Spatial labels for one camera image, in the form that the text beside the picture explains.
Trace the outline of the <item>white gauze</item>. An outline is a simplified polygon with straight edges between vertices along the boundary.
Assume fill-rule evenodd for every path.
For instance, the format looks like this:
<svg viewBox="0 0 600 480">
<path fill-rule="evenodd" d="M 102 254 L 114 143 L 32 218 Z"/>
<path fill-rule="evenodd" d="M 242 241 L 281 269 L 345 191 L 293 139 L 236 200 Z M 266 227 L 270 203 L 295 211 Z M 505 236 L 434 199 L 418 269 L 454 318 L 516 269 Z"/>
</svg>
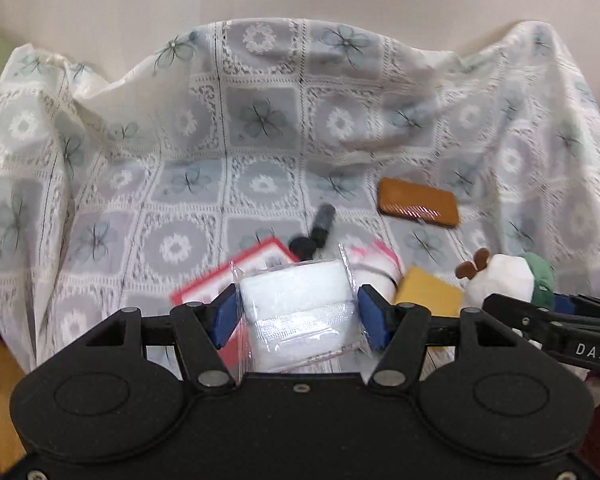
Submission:
<svg viewBox="0 0 600 480">
<path fill-rule="evenodd" d="M 370 378 L 377 363 L 358 313 L 346 248 L 330 259 L 286 264 L 243 275 L 236 375 L 341 374 Z"/>
</svg>

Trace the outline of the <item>brown leather case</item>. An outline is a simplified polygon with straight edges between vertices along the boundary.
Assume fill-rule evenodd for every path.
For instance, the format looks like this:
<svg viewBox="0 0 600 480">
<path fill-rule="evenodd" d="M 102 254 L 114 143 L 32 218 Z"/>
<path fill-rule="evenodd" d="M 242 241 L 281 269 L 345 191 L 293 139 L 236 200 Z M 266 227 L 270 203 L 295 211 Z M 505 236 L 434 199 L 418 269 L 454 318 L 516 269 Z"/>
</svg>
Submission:
<svg viewBox="0 0 600 480">
<path fill-rule="evenodd" d="M 401 179 L 378 182 L 377 207 L 382 214 L 453 229 L 460 224 L 453 193 Z"/>
</svg>

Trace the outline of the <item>pink white cloth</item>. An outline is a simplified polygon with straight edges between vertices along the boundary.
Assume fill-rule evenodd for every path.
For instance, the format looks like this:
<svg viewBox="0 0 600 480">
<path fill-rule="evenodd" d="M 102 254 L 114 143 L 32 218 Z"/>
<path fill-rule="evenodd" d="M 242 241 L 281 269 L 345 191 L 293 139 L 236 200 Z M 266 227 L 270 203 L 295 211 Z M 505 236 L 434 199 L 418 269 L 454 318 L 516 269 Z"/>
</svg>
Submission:
<svg viewBox="0 0 600 480">
<path fill-rule="evenodd" d="M 396 254 L 379 240 L 365 246 L 340 244 L 339 249 L 349 274 L 353 298 L 358 298 L 358 290 L 363 285 L 370 285 L 392 304 L 403 276 Z"/>
</svg>

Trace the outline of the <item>white green plush toy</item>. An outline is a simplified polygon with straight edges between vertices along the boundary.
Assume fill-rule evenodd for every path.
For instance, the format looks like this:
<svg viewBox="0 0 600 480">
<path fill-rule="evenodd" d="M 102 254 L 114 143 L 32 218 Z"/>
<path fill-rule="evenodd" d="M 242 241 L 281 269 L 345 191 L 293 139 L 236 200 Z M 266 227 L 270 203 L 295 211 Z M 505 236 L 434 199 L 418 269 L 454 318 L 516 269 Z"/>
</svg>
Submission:
<svg viewBox="0 0 600 480">
<path fill-rule="evenodd" d="M 554 308 L 554 269 L 534 252 L 509 256 L 491 254 L 486 248 L 479 248 L 471 260 L 456 267 L 455 276 L 468 281 L 460 304 L 463 308 L 481 308 L 483 301 L 492 294 L 525 301 L 539 308 Z"/>
</svg>

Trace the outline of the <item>gold cardboard box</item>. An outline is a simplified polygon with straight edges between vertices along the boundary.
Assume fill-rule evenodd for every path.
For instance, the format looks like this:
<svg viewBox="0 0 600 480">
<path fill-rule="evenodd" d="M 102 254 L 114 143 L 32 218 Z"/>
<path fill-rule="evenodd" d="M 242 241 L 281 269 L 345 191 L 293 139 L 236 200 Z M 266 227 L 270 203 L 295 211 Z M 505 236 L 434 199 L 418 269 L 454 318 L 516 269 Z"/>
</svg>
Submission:
<svg viewBox="0 0 600 480">
<path fill-rule="evenodd" d="M 411 266 L 400 281 L 394 304 L 417 304 L 438 318 L 457 318 L 464 292 L 441 278 Z"/>
</svg>

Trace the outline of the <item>floral lace sofa cover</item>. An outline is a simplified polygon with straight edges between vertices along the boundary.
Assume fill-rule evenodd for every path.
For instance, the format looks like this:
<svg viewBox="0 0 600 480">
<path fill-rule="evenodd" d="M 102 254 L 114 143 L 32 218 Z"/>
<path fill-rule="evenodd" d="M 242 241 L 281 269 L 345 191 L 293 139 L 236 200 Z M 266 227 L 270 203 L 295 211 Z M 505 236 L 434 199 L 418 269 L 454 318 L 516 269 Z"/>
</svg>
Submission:
<svg viewBox="0 0 600 480">
<path fill-rule="evenodd" d="M 453 229 L 382 214 L 378 182 L 451 192 Z M 321 204 L 328 247 L 381 240 L 445 281 L 481 247 L 535 252 L 600 297 L 600 110 L 558 35 L 523 22 L 472 54 L 345 24 L 228 21 L 122 79 L 20 47 L 0 77 L 0 333 L 33 370 Z"/>
</svg>

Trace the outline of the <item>red green tea box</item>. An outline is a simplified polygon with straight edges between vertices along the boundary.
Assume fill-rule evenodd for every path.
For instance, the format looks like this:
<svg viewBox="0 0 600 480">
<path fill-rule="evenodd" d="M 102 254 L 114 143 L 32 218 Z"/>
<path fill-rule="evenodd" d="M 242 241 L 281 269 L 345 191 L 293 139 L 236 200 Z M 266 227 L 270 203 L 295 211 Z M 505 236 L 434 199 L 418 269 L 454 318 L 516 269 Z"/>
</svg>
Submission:
<svg viewBox="0 0 600 480">
<path fill-rule="evenodd" d="M 277 238 L 269 237 L 264 242 L 245 249 L 202 278 L 183 286 L 171 295 L 174 306 L 188 302 L 211 304 L 219 298 L 225 289 L 237 284 L 238 278 L 245 274 L 286 266 L 299 259 Z M 248 330 L 242 318 L 233 326 L 233 333 L 227 335 L 227 322 L 218 329 L 222 347 L 218 349 L 224 365 L 236 380 L 250 367 L 250 348 Z"/>
</svg>

